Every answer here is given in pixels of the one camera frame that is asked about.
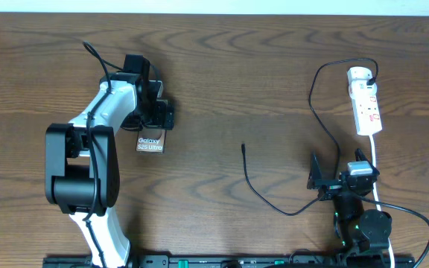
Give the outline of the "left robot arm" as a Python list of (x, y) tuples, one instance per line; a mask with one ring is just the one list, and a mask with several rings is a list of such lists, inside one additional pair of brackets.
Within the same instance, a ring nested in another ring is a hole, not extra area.
[(174, 108), (162, 99), (161, 80), (141, 72), (109, 74), (91, 103), (65, 124), (45, 132), (45, 195), (80, 228), (90, 253), (46, 257), (44, 267), (136, 267), (132, 243), (115, 203), (121, 175), (115, 136), (136, 132), (136, 151), (164, 153)]

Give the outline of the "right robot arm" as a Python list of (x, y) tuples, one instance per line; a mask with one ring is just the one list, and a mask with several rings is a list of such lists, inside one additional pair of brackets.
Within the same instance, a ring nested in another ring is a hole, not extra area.
[(391, 216), (377, 209), (366, 210), (361, 200), (373, 190), (378, 176), (378, 169), (359, 149), (355, 160), (335, 179), (323, 176), (317, 157), (311, 157), (307, 188), (317, 190), (320, 201), (334, 203), (334, 229), (343, 243), (334, 254), (336, 264), (380, 265), (389, 249)]

